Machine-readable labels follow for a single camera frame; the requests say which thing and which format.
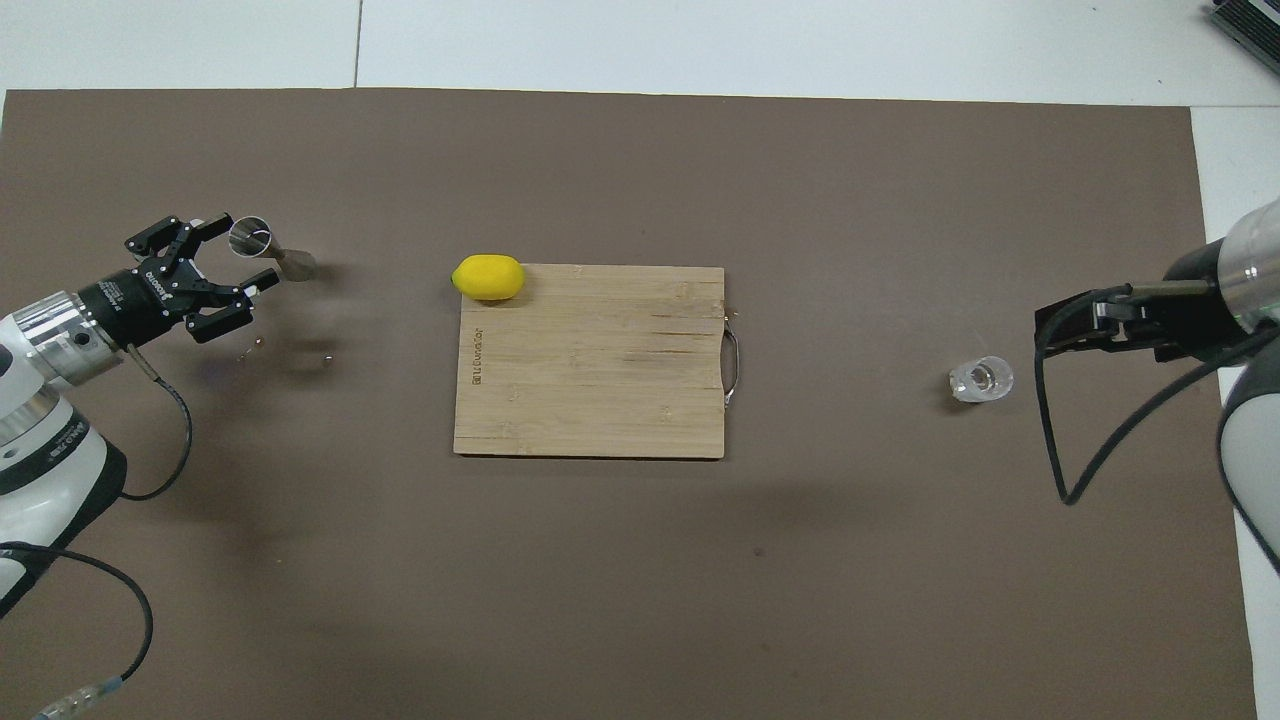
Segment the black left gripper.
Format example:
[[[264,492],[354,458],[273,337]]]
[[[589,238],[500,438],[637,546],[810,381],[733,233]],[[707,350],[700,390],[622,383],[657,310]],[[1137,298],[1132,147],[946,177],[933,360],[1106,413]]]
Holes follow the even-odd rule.
[[[140,347],[186,319],[197,343],[207,343],[253,320],[253,299],[282,278],[266,269],[238,284],[195,281],[191,265],[204,243],[227,234],[233,218],[183,222],[168,217],[125,241],[141,266],[120,270],[78,290],[86,316],[115,348]]]

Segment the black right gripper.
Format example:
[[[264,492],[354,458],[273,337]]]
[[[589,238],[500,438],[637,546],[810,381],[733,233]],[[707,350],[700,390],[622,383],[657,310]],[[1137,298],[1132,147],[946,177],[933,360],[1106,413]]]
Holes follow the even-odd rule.
[[[1217,240],[1183,255],[1166,270],[1164,278],[1216,283],[1224,245],[1222,240]],[[1046,356],[1092,350],[1117,354],[1144,347],[1137,336],[1143,333],[1142,327],[1149,324],[1149,314],[1144,301],[1137,299],[1132,284],[1097,290],[1089,304],[1066,313],[1069,306],[1082,299],[1083,296],[1071,296],[1036,310],[1036,338],[1048,329],[1056,316],[1062,315],[1044,342]],[[1160,300],[1152,316],[1172,346],[1171,350],[1162,348],[1155,354],[1160,363],[1179,357],[1207,363],[1242,342],[1242,328],[1219,290],[1211,290],[1207,295]]]

